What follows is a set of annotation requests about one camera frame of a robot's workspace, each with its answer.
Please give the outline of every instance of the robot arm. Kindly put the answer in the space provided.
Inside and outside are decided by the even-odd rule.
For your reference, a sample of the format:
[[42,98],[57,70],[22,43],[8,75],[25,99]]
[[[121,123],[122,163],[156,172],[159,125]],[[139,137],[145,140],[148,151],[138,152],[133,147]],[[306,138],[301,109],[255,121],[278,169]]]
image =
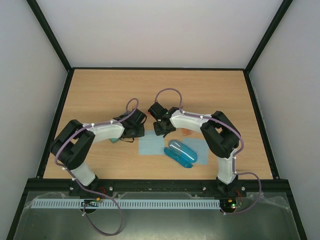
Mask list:
[[170,110],[167,110],[158,102],[155,102],[148,111],[156,119],[153,127],[157,136],[164,135],[165,137],[178,128],[202,133],[210,150],[218,158],[217,178],[225,185],[233,182],[236,178],[233,167],[233,157],[239,146],[239,139],[226,127],[204,118],[204,116],[207,116],[217,119],[237,131],[221,111],[216,111],[214,114],[202,115],[192,112],[181,113],[178,107],[172,107]]
[[[125,113],[119,117],[115,117],[111,121],[119,121],[128,114]],[[126,139],[138,138],[145,135],[144,122],[147,116],[136,109],[128,119],[108,125],[92,126],[80,132],[76,136],[76,142],[69,142],[63,151],[58,156],[58,159],[72,174],[84,185],[89,186],[98,177],[90,170],[85,163],[86,156],[92,144],[107,140],[107,139]],[[56,137],[50,146],[50,151],[56,155],[62,145],[70,138],[77,130],[91,124],[80,123],[77,120],[71,120]]]

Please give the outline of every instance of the black wire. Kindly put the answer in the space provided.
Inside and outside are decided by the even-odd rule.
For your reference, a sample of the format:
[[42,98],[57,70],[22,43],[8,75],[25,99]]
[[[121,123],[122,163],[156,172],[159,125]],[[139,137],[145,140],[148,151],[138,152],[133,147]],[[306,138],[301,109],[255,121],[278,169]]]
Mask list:
[[122,138],[119,138],[122,142],[125,142],[125,143],[133,143],[135,141],[135,138],[133,137],[132,138],[132,141],[125,141],[123,140]]
[[172,131],[169,130],[165,135],[163,135],[163,138],[165,138],[169,133],[171,133]]

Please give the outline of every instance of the light blue cloth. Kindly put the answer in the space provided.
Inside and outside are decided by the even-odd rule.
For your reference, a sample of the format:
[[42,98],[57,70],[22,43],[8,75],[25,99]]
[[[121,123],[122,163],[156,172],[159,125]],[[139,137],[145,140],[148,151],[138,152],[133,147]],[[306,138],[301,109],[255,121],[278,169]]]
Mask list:
[[206,140],[184,137],[182,143],[187,145],[198,155],[198,160],[194,164],[208,164],[209,147]]
[[139,137],[140,155],[164,155],[165,139],[157,136],[154,130],[147,130],[144,136]]

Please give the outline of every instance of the black metal frame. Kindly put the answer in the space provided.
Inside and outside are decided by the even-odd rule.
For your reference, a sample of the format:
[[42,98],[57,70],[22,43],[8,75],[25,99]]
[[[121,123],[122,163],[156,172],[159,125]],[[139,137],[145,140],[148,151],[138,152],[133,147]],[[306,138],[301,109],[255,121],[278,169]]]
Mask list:
[[[239,180],[239,183],[245,187],[246,192],[258,192],[259,184],[256,180]],[[102,179],[101,184],[110,186],[116,193],[125,192],[185,192],[199,197],[215,197],[220,200],[228,199],[226,196],[217,196],[212,186],[217,185],[217,180],[123,180],[123,179]],[[261,180],[263,192],[265,193],[285,193],[288,203],[293,213],[293,218],[301,240],[306,240],[307,236],[302,225],[295,199],[291,192],[288,180],[271,179]],[[16,214],[14,216],[7,240],[14,238],[18,227],[20,216],[29,192],[69,192],[69,179],[28,179]]]
[[[47,35],[49,41],[51,42],[54,50],[56,51],[58,57],[60,58],[62,64],[67,70],[68,74],[65,80],[65,84],[62,90],[62,94],[58,103],[56,113],[54,115],[53,123],[48,135],[48,139],[43,151],[43,155],[40,161],[40,165],[37,171],[36,178],[28,179],[24,192],[22,194],[21,200],[19,202],[16,214],[14,216],[7,240],[14,238],[21,213],[23,211],[27,195],[30,191],[43,191],[43,192],[67,192],[70,189],[69,179],[43,179],[43,175],[47,166],[50,150],[49,145],[54,140],[60,117],[64,108],[64,104],[68,95],[69,87],[72,81],[74,71],[76,69],[112,69],[112,70],[185,70],[185,71],[243,71],[244,78],[247,84],[248,92],[251,98],[252,106],[254,109],[255,117],[258,123],[262,141],[264,144],[265,152],[270,165],[273,180],[261,180],[262,189],[264,192],[272,193],[286,193],[290,208],[293,212],[293,217],[302,240],[307,239],[304,227],[302,225],[297,206],[291,192],[291,188],[288,180],[279,179],[279,172],[273,157],[271,146],[266,133],[265,125],[260,113],[260,109],[257,103],[257,99],[254,93],[254,89],[249,77],[249,73],[257,62],[259,56],[266,47],[268,41],[272,37],[274,31],[279,25],[281,19],[284,17],[286,11],[291,5],[293,0],[283,0],[281,6],[279,7],[277,13],[275,14],[272,22],[270,23],[268,29],[266,30],[263,38],[261,39],[259,45],[257,46],[252,58],[250,59],[247,67],[242,68],[169,68],[169,67],[71,67],[69,64],[63,50],[61,49],[53,31],[51,30],[43,12],[41,11],[36,0],[26,0],[32,9],[34,15],[39,21],[42,29]],[[213,191],[212,187],[216,186],[216,180],[116,180],[116,179],[100,179],[100,181],[106,185],[110,185],[114,192],[128,192],[128,191],[180,191],[188,192],[191,194],[197,194],[198,196],[212,196],[218,197],[219,199],[224,199],[225,196],[219,195],[216,191]],[[247,192],[257,192],[259,190],[259,185],[257,180],[239,180],[240,184],[243,185]]]

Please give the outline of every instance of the wooden table surface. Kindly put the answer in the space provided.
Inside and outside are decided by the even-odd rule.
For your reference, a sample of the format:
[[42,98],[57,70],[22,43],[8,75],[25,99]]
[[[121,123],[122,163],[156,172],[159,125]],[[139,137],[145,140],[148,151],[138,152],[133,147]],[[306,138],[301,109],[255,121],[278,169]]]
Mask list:
[[[199,114],[222,111],[239,130],[244,150],[237,155],[238,173],[253,172],[261,179],[272,179],[268,159],[242,71],[211,70],[110,70],[77,69],[74,71],[57,134],[72,120],[100,123],[125,112],[131,98],[139,99],[139,109],[146,112],[158,91],[176,88],[183,97],[183,109]],[[169,109],[179,106],[174,91],[161,93],[159,103]],[[145,130],[153,130],[153,117],[148,117]],[[165,137],[182,141],[181,129]],[[190,138],[203,139],[192,132]],[[166,155],[139,155],[139,140],[133,143],[109,140],[95,143],[86,163],[100,179],[209,180],[218,173],[217,157],[209,151],[207,165],[184,168]],[[50,154],[44,178],[65,179],[70,176],[54,164]],[[254,179],[243,175],[240,179]]]

